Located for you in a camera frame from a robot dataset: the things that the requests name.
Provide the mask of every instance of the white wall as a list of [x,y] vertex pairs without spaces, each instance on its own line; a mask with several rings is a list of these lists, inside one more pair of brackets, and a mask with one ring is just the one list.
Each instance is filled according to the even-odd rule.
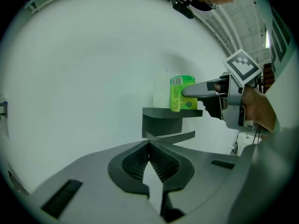
[[[29,192],[85,154],[141,140],[155,79],[225,71],[213,37],[165,0],[60,0],[35,14],[7,56],[4,148]],[[181,145],[229,153],[235,131],[224,122],[205,112],[184,121],[194,129]]]

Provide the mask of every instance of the person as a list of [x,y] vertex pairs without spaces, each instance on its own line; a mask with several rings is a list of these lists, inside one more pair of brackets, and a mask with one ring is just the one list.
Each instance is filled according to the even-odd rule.
[[[233,0],[187,0],[191,6],[202,11],[216,9],[218,5]],[[283,22],[268,0],[255,0],[270,36],[272,69],[275,83],[266,95],[246,86],[242,104],[246,109],[246,120],[253,120],[269,131],[277,132],[282,127],[299,124],[299,52],[289,27]]]

